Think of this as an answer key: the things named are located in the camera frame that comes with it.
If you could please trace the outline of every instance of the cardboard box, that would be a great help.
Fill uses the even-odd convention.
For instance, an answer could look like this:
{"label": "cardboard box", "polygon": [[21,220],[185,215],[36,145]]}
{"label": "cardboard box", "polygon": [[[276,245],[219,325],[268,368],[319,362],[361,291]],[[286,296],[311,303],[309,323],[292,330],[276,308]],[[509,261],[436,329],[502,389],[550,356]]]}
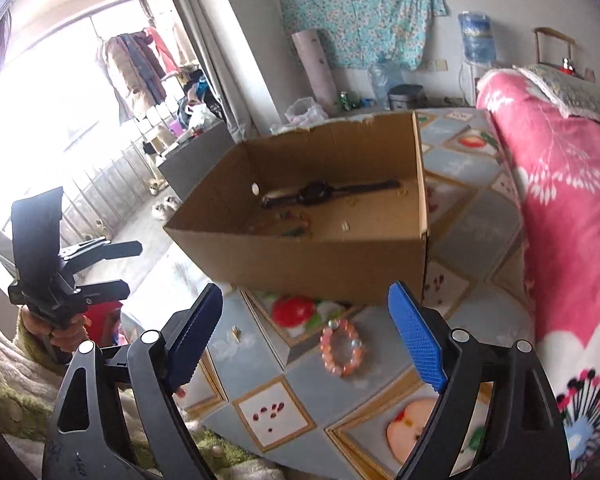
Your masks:
{"label": "cardboard box", "polygon": [[[399,190],[309,207],[260,207],[263,194],[314,180],[337,187],[391,178],[401,181]],[[254,183],[260,196],[252,192]],[[286,211],[308,219],[309,236],[270,234],[276,215]],[[238,144],[165,231],[218,282],[384,305],[389,286],[404,280],[421,298],[429,230],[416,115],[379,114]]]}

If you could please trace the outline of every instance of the green can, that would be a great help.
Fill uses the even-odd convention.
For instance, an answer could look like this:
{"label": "green can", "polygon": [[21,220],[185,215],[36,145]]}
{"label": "green can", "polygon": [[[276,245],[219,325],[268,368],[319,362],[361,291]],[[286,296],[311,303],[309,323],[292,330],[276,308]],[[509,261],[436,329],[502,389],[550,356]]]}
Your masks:
{"label": "green can", "polygon": [[340,92],[340,105],[342,109],[346,112],[350,112],[353,110],[353,106],[351,105],[351,99],[349,99],[349,94],[347,92]]}

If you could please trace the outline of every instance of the turquoise floral curtain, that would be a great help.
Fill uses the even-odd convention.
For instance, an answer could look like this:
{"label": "turquoise floral curtain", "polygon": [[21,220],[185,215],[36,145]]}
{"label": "turquoise floral curtain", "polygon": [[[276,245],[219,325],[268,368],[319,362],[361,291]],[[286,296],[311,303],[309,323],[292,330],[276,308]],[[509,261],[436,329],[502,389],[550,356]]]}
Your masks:
{"label": "turquoise floral curtain", "polygon": [[444,0],[280,0],[291,35],[317,28],[329,66],[367,68],[396,60],[417,69],[434,16]]}

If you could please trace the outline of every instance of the patterned tablecloth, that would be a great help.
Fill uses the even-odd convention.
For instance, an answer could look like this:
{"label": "patterned tablecloth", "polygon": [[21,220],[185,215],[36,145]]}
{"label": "patterned tablecloth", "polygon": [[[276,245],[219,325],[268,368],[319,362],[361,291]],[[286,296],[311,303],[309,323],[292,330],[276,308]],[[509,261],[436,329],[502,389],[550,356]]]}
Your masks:
{"label": "patterned tablecloth", "polygon": [[[533,341],[518,200],[484,112],[427,109],[419,118],[431,230],[424,305],[482,342]],[[325,370],[317,348],[325,323],[342,315],[366,348],[360,370],[345,379]],[[392,479],[436,398],[420,382],[387,309],[240,290],[225,296],[186,390],[178,403],[220,435],[337,479]],[[473,459],[489,396],[485,385],[456,470]]]}

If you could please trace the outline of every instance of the white round pivot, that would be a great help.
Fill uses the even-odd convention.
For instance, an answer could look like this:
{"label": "white round pivot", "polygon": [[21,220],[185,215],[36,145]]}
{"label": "white round pivot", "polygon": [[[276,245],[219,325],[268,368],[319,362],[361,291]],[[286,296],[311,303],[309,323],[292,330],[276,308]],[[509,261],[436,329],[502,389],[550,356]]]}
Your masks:
{"label": "white round pivot", "polygon": [[454,330],[451,334],[451,337],[454,339],[454,341],[458,341],[459,343],[466,343],[469,341],[469,334],[460,329]]}
{"label": "white round pivot", "polygon": [[151,345],[160,339],[160,332],[157,330],[147,330],[140,336],[143,343]]}
{"label": "white round pivot", "polygon": [[81,354],[88,354],[89,352],[91,352],[91,350],[93,350],[96,346],[96,343],[94,343],[93,341],[83,341],[82,343],[80,343],[80,346],[78,346],[78,352],[80,352]]}
{"label": "white round pivot", "polygon": [[531,346],[531,343],[529,341],[525,341],[524,339],[521,339],[520,341],[518,341],[516,346],[518,347],[518,350],[520,350],[521,352],[524,352],[525,354],[528,354],[533,349],[533,347]]}

